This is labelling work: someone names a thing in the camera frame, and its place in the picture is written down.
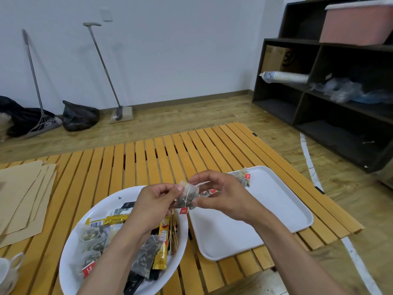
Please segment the white cup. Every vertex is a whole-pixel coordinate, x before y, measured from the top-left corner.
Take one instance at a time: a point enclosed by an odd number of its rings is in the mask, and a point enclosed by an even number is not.
[[[19,258],[15,267],[13,263]],[[11,261],[0,258],[0,295],[8,295],[15,288],[18,281],[18,269],[22,265],[24,253],[18,253]]]

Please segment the white bowl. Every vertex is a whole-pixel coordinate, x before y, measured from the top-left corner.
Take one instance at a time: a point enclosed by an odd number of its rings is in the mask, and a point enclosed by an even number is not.
[[[96,206],[91,208],[82,219],[79,224],[86,222],[87,218],[99,218],[105,216],[106,213],[115,208],[120,208],[126,202],[136,201],[143,186],[134,186],[120,190],[113,195],[100,201]],[[178,222],[178,249],[174,255],[168,255],[167,269],[161,271],[160,277],[156,281],[144,280],[143,283],[136,290],[135,295],[155,295],[160,289],[166,284],[179,266],[180,260],[183,257],[185,245],[187,244],[188,238],[188,221],[187,215],[179,215],[178,210],[175,210],[176,219]],[[66,245],[64,246],[63,252],[60,259],[60,285],[64,295],[75,295],[80,286],[81,278],[75,272],[74,264],[77,263],[78,257],[75,256],[79,236],[77,230],[73,229],[70,236],[67,239]]]

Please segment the light switch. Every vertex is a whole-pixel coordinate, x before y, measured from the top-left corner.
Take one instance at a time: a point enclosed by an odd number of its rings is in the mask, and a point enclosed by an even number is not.
[[[104,22],[111,22],[113,21],[112,12],[109,7],[101,7],[100,9],[101,18]]]

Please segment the wooden floor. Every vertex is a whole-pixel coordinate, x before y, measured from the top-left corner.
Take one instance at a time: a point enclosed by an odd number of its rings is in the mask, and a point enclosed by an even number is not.
[[[57,128],[24,140],[0,144],[0,163],[91,149],[165,134],[240,121],[310,178],[299,133],[251,104],[249,96],[182,104],[135,112],[135,120],[109,124],[103,118],[91,129],[68,133]],[[308,149],[327,195],[366,228],[350,239],[384,294],[393,289],[393,192],[350,163],[307,139]],[[369,294],[341,241],[312,252],[321,265],[354,294]],[[264,274],[257,273],[219,291],[225,294],[264,294]]]

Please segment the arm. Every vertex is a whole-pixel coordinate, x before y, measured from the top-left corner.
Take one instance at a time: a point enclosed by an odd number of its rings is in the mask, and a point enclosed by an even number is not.
[[[127,221],[101,255],[77,295],[123,294],[136,252],[182,191],[182,186],[166,183],[142,188]]]
[[[346,295],[343,288],[312,258],[280,220],[255,199],[237,179],[226,173],[204,171],[189,182],[200,190],[217,189],[214,197],[194,199],[201,208],[216,209],[251,225],[266,244],[275,266],[292,295]]]

